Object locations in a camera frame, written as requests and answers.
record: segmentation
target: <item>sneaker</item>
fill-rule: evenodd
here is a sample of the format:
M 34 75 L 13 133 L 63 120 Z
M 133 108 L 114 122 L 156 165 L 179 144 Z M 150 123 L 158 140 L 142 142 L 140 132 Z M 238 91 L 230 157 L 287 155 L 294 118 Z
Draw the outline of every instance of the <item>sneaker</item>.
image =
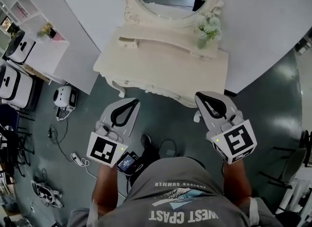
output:
M 141 137 L 141 144 L 142 144 L 142 146 L 143 146 L 144 149 L 145 149 L 146 147 L 148 147 L 148 146 L 153 147 L 153 146 L 152 146 L 151 137 L 148 136 L 147 134 L 142 134 L 142 137 Z

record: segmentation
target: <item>curved table leg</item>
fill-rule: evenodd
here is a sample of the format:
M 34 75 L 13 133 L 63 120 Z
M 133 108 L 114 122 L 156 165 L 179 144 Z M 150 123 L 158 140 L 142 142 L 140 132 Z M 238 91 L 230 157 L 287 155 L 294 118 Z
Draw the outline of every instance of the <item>curved table leg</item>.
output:
M 194 115 L 194 119 L 193 119 L 194 122 L 199 123 L 200 117 L 201 117 L 200 111 L 197 111 Z
M 114 89 L 118 90 L 120 93 L 119 93 L 119 97 L 121 98 L 124 98 L 125 95 L 126 95 L 126 90 L 125 88 L 123 88 L 122 86 L 116 84 L 115 81 L 112 81 L 112 80 L 108 80 L 106 79 L 106 82 Z

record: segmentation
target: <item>white robot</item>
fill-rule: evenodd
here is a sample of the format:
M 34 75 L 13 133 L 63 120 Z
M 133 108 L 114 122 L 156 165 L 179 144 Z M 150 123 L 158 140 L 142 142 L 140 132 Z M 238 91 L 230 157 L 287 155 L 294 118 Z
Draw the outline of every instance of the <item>white robot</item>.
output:
M 54 104 L 58 107 L 57 121 L 66 119 L 76 108 L 78 92 L 71 86 L 65 85 L 55 91 Z
M 51 189 L 46 183 L 37 182 L 36 179 L 31 181 L 31 185 L 35 194 L 38 197 L 43 198 L 47 204 L 55 208 L 64 207 L 60 200 L 57 198 L 57 196 L 60 198 L 62 197 L 62 194 L 59 191 Z
M 243 119 L 233 101 L 215 92 L 197 92 L 195 102 L 199 111 L 194 121 L 202 116 L 208 132 L 206 139 L 213 148 L 231 164 L 251 154 L 257 146 L 249 120 Z
M 87 157 L 113 167 L 131 143 L 129 137 L 139 109 L 138 99 L 123 99 L 107 106 L 91 133 Z

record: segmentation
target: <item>gray t-shirt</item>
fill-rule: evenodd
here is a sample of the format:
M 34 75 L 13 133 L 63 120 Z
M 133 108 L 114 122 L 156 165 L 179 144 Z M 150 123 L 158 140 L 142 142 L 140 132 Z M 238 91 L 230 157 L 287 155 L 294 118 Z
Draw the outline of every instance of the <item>gray t-shirt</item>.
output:
M 72 213 L 68 227 L 86 225 L 88 213 Z M 101 217 L 98 227 L 208 226 L 282 227 L 261 199 L 239 209 L 196 161 L 161 159 L 138 177 L 124 203 Z

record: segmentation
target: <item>flower vase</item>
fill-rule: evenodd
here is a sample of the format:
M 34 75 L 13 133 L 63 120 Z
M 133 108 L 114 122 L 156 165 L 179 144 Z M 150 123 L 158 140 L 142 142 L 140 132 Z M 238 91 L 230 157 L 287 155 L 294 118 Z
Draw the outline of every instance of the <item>flower vase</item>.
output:
M 206 44 L 207 44 L 207 40 L 206 39 L 203 39 L 201 37 L 198 38 L 198 40 L 197 40 L 197 47 L 198 47 L 198 49 L 203 49 Z

